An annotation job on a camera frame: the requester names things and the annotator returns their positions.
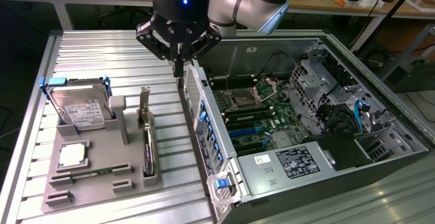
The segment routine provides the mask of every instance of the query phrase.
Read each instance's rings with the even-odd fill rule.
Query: metal rail table
[[[36,80],[0,195],[0,223],[211,224],[171,67],[138,43],[134,31],[71,31],[49,38],[37,77],[87,78],[104,74],[112,78],[113,94],[127,96],[127,112],[135,112],[139,107],[140,87],[151,87],[163,189],[43,215],[57,115],[41,96]],[[371,186],[259,223],[431,223],[434,186],[435,156],[431,155]]]

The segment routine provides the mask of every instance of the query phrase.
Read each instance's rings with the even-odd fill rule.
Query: hard drive label
[[[104,124],[99,103],[65,105],[65,110],[75,126]]]
[[[307,147],[299,147],[276,152],[280,165],[291,179],[320,171]]]

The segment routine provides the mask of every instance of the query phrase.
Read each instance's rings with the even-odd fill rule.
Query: laboratory floor
[[[130,15],[104,20],[97,15],[115,9],[113,6],[68,5],[68,11],[77,30],[127,30]],[[132,26],[146,22],[136,16]],[[364,17],[287,14],[279,29],[327,29],[347,44],[364,24]],[[59,30],[55,9],[51,4],[0,2],[0,186],[7,173],[19,128],[25,113],[28,98],[39,69],[49,30]]]

